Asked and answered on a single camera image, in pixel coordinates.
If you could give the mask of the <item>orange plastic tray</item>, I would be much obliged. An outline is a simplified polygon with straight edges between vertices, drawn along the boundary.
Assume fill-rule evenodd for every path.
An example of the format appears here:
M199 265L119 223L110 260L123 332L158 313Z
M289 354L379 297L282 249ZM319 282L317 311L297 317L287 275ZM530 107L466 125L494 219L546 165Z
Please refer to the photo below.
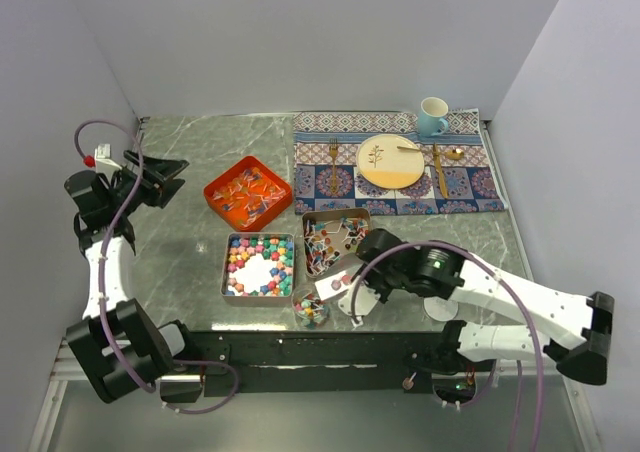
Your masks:
M246 156L203 189L204 199L238 232L264 229L293 203L288 182L254 156Z

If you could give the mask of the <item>tin of star candies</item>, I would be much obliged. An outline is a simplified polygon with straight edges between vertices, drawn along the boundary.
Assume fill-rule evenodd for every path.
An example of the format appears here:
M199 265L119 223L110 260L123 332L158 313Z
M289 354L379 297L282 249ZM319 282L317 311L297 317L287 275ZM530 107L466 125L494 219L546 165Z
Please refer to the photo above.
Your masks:
M233 306L283 307L295 282L294 236L233 233L227 239L221 296Z

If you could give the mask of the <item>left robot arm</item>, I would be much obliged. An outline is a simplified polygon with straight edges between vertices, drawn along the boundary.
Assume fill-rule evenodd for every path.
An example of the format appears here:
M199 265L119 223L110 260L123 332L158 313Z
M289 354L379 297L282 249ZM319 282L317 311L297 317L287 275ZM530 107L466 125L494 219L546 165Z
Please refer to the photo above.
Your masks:
M111 174L83 170L65 182L78 211L73 228L89 269L89 296L66 341L98 397L105 403L153 385L173 370L198 364L199 349L180 321L158 327L131 292L136 253L130 214L141 205L165 207L184 185L186 160L124 153L126 166Z

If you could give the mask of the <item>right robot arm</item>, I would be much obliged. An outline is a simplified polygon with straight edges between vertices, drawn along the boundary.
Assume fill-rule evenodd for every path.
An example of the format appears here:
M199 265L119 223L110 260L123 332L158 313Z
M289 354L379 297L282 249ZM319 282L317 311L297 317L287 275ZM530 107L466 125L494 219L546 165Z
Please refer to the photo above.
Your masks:
M437 330L295 331L268 322L284 297L228 295L219 264L224 241L193 236L150 241L137 260L137 282L150 313L189 327L187 350L215 367L374 367L427 375L486 370L499 360L547 361L574 381L607 381L614 300L559 292L485 263L442 241L410 244L375 229L353 252L356 271L343 293L346 314L386 302L396 291L467 304L503 317L497 325L453 319Z

